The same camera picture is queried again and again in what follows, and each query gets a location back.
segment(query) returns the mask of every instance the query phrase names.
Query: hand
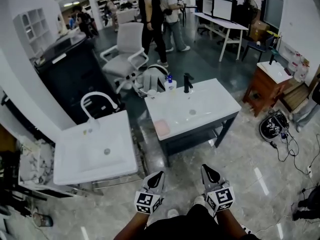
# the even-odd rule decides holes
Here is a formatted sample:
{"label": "hand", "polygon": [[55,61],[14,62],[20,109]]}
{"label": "hand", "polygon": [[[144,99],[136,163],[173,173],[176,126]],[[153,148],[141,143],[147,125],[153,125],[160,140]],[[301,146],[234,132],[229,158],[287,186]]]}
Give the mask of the hand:
{"label": "hand", "polygon": [[149,23],[146,25],[146,27],[147,27],[147,29],[150,30],[150,31],[154,30],[154,29],[152,28],[151,22],[149,22]]}

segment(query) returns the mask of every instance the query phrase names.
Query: white sink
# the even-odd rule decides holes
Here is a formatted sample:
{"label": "white sink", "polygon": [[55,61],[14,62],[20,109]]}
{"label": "white sink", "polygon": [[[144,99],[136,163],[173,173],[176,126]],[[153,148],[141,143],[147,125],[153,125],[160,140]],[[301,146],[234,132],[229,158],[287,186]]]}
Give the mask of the white sink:
{"label": "white sink", "polygon": [[70,185],[138,171],[127,111],[62,131],[55,146],[53,181]]}
{"label": "white sink", "polygon": [[180,87],[145,98],[153,124],[162,122],[163,126],[165,122],[168,126],[169,133],[165,135],[155,127],[160,141],[240,111],[241,106],[217,79],[192,85],[189,93]]}

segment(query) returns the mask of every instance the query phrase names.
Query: shoe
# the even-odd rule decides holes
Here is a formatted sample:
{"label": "shoe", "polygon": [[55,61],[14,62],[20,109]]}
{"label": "shoe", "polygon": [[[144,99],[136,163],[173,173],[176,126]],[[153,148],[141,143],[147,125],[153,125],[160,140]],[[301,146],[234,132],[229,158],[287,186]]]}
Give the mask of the shoe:
{"label": "shoe", "polygon": [[172,52],[174,50],[174,48],[172,47],[172,48],[170,48],[170,49],[168,49],[168,50],[165,50],[165,52],[166,53],[170,53],[170,52]]}
{"label": "shoe", "polygon": [[186,52],[186,51],[189,51],[190,50],[190,46],[186,46],[183,50],[181,50],[180,52]]}
{"label": "shoe", "polygon": [[168,211],[167,217],[168,219],[179,216],[179,212],[176,209],[171,209]]}
{"label": "shoe", "polygon": [[156,63],[158,63],[160,66],[165,67],[165,68],[169,67],[168,62],[161,62],[160,59],[158,59],[158,60],[156,61]]}
{"label": "shoe", "polygon": [[297,210],[294,214],[292,214],[292,220],[295,222],[300,219],[300,211]]}
{"label": "shoe", "polygon": [[195,205],[205,206],[205,204],[206,204],[206,201],[202,195],[197,196],[193,201],[193,206],[195,206]]}

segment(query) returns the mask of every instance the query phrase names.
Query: sink drain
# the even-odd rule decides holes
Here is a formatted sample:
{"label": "sink drain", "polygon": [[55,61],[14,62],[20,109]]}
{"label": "sink drain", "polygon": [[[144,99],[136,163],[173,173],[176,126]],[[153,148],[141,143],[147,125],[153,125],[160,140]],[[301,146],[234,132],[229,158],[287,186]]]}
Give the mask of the sink drain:
{"label": "sink drain", "polygon": [[190,109],[189,114],[194,116],[197,113],[197,111],[195,111],[194,109]]}
{"label": "sink drain", "polygon": [[110,152],[111,152],[110,148],[106,148],[103,153],[107,156],[110,154]]}

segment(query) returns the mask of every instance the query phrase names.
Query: black pants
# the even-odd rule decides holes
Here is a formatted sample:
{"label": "black pants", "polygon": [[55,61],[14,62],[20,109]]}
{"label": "black pants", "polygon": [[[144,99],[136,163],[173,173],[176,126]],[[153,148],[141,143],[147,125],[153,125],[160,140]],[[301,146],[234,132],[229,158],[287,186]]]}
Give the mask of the black pants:
{"label": "black pants", "polygon": [[[148,226],[139,240],[180,240],[215,239],[234,240],[216,223],[207,208],[194,205],[187,215],[158,220]],[[253,234],[245,235],[241,240],[258,240]]]}
{"label": "black pants", "polygon": [[144,48],[145,54],[148,54],[149,46],[153,38],[157,46],[157,51],[160,55],[160,60],[161,62],[165,63],[167,62],[167,55],[166,55],[165,42],[162,38],[161,24],[153,24],[152,28],[153,30],[150,31],[147,28],[147,25],[144,24],[143,32],[142,32],[142,47]]}
{"label": "black pants", "polygon": [[299,217],[300,219],[320,219],[320,210],[314,209],[316,207],[312,207],[309,203],[308,205],[308,199],[305,199],[303,201],[300,201],[298,203],[298,207],[308,207],[311,210],[298,210],[296,212],[296,216]]}

